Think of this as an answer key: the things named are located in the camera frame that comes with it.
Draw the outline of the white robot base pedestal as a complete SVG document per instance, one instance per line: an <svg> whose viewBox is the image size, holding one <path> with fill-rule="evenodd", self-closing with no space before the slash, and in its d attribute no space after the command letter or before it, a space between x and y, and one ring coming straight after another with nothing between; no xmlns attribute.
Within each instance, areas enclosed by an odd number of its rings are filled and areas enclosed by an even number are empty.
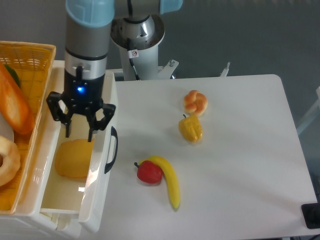
<svg viewBox="0 0 320 240"><path fill-rule="evenodd" d="M174 78L179 65L177 60L170 59L166 65L158 65L159 45L164 36L165 25L156 14L112 21L110 37L118 47L125 81Z"/></svg>

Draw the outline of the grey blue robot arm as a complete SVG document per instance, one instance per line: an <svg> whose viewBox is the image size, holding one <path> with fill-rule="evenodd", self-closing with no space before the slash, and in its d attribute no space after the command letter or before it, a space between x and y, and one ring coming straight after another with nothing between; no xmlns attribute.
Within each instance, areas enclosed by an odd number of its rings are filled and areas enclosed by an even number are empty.
<svg viewBox="0 0 320 240"><path fill-rule="evenodd" d="M161 15L182 5L181 0L66 1L63 92L51 92L46 101L67 137L75 114L86 117L90 136L104 130L115 114L115 106L102 99L110 42L119 48L126 81L172 76L177 61L158 66L158 46L165 35Z"/></svg>

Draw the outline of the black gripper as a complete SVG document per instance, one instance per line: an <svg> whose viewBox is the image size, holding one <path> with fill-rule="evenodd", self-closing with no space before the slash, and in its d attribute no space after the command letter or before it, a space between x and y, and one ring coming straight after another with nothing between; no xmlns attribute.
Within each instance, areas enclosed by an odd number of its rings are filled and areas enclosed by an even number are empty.
<svg viewBox="0 0 320 240"><path fill-rule="evenodd" d="M88 142L92 141L94 131L104 130L113 118L116 106L104 103L102 98L105 75L85 79L84 71L76 70L72 75L64 72L62 93L52 91L46 98L53 119L65 126L65 137L71 134L74 114L86 117L89 125Z"/></svg>

